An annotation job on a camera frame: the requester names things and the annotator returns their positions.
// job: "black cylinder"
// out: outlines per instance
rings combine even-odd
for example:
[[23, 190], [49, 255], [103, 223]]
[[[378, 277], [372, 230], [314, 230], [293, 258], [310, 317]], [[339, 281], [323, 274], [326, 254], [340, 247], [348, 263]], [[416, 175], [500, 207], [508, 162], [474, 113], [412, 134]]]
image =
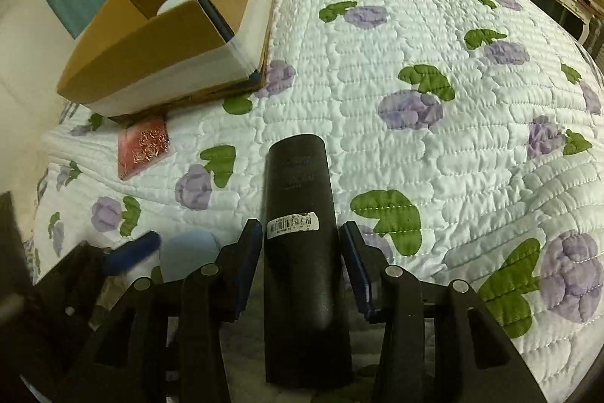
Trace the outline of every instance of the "black cylinder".
[[298, 135], [269, 150], [265, 236], [267, 382], [328, 389], [352, 380], [325, 144]]

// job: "barcode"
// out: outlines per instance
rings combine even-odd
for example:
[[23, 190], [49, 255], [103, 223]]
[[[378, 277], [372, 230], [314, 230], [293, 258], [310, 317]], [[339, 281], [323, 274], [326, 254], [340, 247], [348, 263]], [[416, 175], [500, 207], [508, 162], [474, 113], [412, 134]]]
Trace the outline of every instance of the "barcode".
[[319, 219], [314, 212], [306, 214], [291, 214], [269, 221], [267, 224], [267, 238], [281, 236], [286, 233], [298, 231], [317, 231]]

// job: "white quilted bedspread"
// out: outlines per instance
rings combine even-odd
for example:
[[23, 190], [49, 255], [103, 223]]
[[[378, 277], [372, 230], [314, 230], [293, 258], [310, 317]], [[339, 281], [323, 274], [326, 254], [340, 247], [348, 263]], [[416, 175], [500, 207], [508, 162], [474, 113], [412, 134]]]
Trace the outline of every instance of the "white quilted bedspread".
[[[203, 228], [235, 241], [260, 217], [269, 147], [313, 133], [327, 148], [338, 223], [356, 220], [420, 279], [467, 279], [548, 401], [562, 402], [604, 343], [603, 93], [566, 32], [528, 0], [276, 0], [269, 62], [264, 90], [170, 113], [170, 155], [127, 182], [112, 122], [92, 130], [80, 107], [47, 134], [34, 273], [81, 240], [125, 241], [107, 205], [124, 196], [140, 207], [131, 239]], [[88, 131], [73, 136], [79, 125]], [[236, 154], [223, 188], [200, 158], [219, 145]], [[65, 184], [70, 162], [81, 174]], [[255, 363], [261, 291], [225, 350], [236, 402], [289, 401]], [[355, 368], [376, 363], [373, 338], [370, 350], [352, 335]]]

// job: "cardboard box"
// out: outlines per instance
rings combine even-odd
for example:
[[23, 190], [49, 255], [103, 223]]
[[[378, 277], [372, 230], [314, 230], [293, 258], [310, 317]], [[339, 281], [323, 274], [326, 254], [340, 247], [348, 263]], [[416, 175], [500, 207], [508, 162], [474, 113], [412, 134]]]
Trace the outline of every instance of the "cardboard box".
[[107, 0], [57, 93], [119, 120], [262, 87], [274, 0], [164, 1]]

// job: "red packet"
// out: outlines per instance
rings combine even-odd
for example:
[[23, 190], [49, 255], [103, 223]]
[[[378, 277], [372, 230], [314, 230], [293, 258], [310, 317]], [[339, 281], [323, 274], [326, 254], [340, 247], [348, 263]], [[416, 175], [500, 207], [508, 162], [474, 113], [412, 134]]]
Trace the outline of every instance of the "red packet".
[[123, 130], [117, 142], [117, 176], [122, 181], [168, 155], [170, 141], [163, 117], [152, 117]]

